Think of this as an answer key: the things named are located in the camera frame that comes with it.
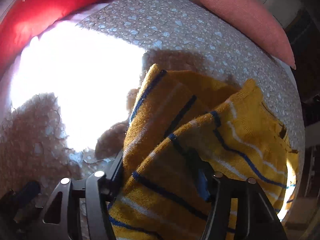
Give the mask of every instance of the pillowcase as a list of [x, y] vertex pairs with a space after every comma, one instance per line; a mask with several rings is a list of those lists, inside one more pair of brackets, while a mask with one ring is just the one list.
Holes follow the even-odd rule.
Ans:
[[200, 0], [262, 49], [295, 69], [293, 52], [281, 25], [258, 0]]
[[15, 0], [0, 23], [0, 79], [27, 43], [56, 20], [98, 0]]

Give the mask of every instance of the wall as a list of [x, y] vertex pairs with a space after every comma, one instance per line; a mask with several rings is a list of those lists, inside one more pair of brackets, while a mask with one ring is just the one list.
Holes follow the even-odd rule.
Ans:
[[320, 122], [316, 122], [305, 128], [306, 148], [320, 144]]

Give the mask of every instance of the pink pillow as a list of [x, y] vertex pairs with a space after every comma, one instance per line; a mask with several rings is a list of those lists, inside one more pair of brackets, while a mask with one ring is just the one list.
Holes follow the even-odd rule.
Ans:
[[272, 56], [295, 69], [288, 38], [276, 19], [258, 0], [200, 0]]

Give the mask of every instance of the blue stripe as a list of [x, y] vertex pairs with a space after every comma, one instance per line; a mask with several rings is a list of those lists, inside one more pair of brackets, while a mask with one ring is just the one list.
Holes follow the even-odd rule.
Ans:
[[214, 117], [214, 123], [216, 125], [216, 128], [220, 127], [221, 120], [220, 120], [218, 113], [216, 111], [211, 111], [210, 114], [212, 114], [212, 116]]
[[[218, 128], [220, 125], [221, 125], [221, 120], [220, 120], [220, 117], [218, 115], [218, 113], [216, 111], [212, 111], [210, 112], [210, 114], [212, 114], [212, 116], [214, 117], [214, 122], [216, 124], [216, 127]], [[270, 183], [270, 184], [273, 184], [273, 185], [277, 185], [277, 186], [280, 186], [282, 188], [287, 188], [286, 185], [280, 183], [280, 182], [276, 182], [276, 181], [273, 181], [271, 179], [267, 179], [266, 177], [264, 177], [260, 171], [258, 171], [258, 169], [254, 166], [254, 164], [252, 163], [252, 161], [249, 159], [249, 157], [244, 154], [243, 152], [240, 152], [238, 150], [235, 150], [235, 149], [231, 149], [228, 145], [226, 145], [224, 139], [222, 138], [221, 134], [219, 133], [218, 129], [214, 129], [213, 130], [213, 133], [215, 134], [215, 136], [217, 137], [218, 141], [221, 143], [222, 147], [226, 150], [226, 151], [230, 151], [230, 152], [234, 152], [234, 153], [237, 153], [239, 154], [242, 158], [244, 158], [244, 160], [248, 163], [248, 165], [250, 166], [250, 168], [254, 171], [254, 173], [261, 179], [263, 180], [264, 182], [267, 182], [267, 183]]]
[[160, 186], [154, 184], [153, 182], [151, 182], [150, 180], [148, 180], [144, 176], [138, 174], [136, 171], [134, 171], [132, 173], [132, 176], [137, 182], [141, 183], [143, 186], [151, 189], [152, 191], [160, 194], [161, 196], [163, 196], [165, 198], [168, 198], [168, 199], [174, 201], [175, 203], [179, 204], [180, 206], [183, 206], [185, 209], [187, 209], [191, 214], [195, 215], [196, 217], [199, 217], [203, 220], [207, 220], [207, 217], [208, 217], [207, 215], [203, 214], [201, 211], [199, 211], [196, 208], [194, 208], [193, 206], [191, 206], [188, 202], [186, 202], [181, 197], [175, 195], [172, 192], [166, 191], [163, 187], [160, 187]]
[[115, 200], [110, 202], [107, 206], [107, 210], [109, 210], [110, 208], [112, 208], [113, 204], [114, 204]]
[[137, 115], [137, 112], [140, 108], [140, 106], [142, 105], [143, 101], [146, 99], [146, 97], [148, 96], [148, 94], [150, 94], [150, 92], [153, 90], [153, 88], [160, 82], [160, 80], [164, 77], [164, 75], [167, 72], [163, 69], [161, 70], [158, 75], [151, 81], [151, 83], [147, 86], [146, 90], [144, 90], [144, 92], [142, 93], [136, 107], [134, 108], [130, 119], [129, 119], [129, 123], [132, 122], [132, 120], [135, 118], [135, 116]]
[[170, 133], [173, 132], [173, 130], [176, 128], [178, 123], [181, 121], [183, 116], [189, 111], [189, 109], [193, 106], [195, 101], [197, 100], [197, 97], [193, 95], [190, 100], [184, 105], [184, 107], [180, 110], [180, 112], [177, 114], [175, 119], [171, 122], [169, 128], [164, 133], [164, 138], [166, 138]]
[[228, 231], [229, 233], [233, 233], [233, 234], [236, 232], [236, 230], [233, 229], [233, 228], [228, 228], [227, 231]]
[[296, 185], [295, 184], [291, 184], [290, 186], [288, 186], [286, 189], [289, 189], [291, 187], [295, 187]]
[[109, 220], [110, 220], [111, 224], [113, 224], [115, 226], [122, 227], [122, 228], [127, 228], [129, 230], [135, 230], [135, 231], [143, 232], [143, 233], [145, 233], [147, 235], [156, 236], [156, 238], [158, 238], [159, 240], [164, 240], [161, 237], [161, 235], [159, 235], [157, 232], [152, 232], [152, 231], [145, 230], [143, 228], [137, 228], [137, 227], [133, 227], [133, 226], [127, 225], [127, 224], [125, 224], [123, 222], [120, 222], [120, 221], [114, 219], [110, 215], [109, 215]]
[[169, 134], [168, 138], [172, 141], [173, 147], [177, 150], [177, 152], [179, 152], [183, 157], [186, 157], [186, 154], [184, 153], [180, 143], [177, 141], [175, 134]]
[[282, 187], [282, 188], [287, 188], [286, 185], [280, 183], [280, 182], [276, 182], [273, 181], [271, 179], [267, 179], [266, 177], [264, 177], [260, 171], [258, 171], [258, 169], [254, 166], [254, 164], [252, 163], [252, 161], [249, 159], [249, 157], [247, 155], [245, 155], [243, 152], [240, 152], [238, 150], [235, 149], [231, 149], [228, 145], [226, 145], [226, 143], [224, 142], [224, 139], [222, 138], [221, 134], [219, 133], [219, 131], [217, 129], [213, 130], [213, 133], [215, 134], [215, 136], [217, 137], [218, 141], [221, 143], [222, 147], [226, 150], [226, 151], [230, 151], [230, 152], [234, 152], [238, 155], [240, 155], [250, 166], [250, 168], [253, 170], [253, 172], [259, 177], [259, 179], [263, 180], [264, 182]]

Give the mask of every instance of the fabric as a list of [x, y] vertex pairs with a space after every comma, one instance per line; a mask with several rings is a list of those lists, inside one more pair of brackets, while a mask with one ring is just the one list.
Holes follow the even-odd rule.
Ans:
[[[124, 141], [126, 182], [109, 207], [117, 239], [200, 239], [211, 206], [198, 196], [181, 155], [190, 147], [229, 178], [257, 179], [277, 212], [289, 208], [298, 155], [255, 82], [237, 91], [198, 73], [153, 65]], [[232, 200], [228, 239], [236, 211]]]
[[295, 69], [289, 40], [277, 20], [258, 0], [200, 0], [262, 49]]
[[0, 23], [0, 78], [26, 44], [56, 20], [98, 0], [15, 0]]

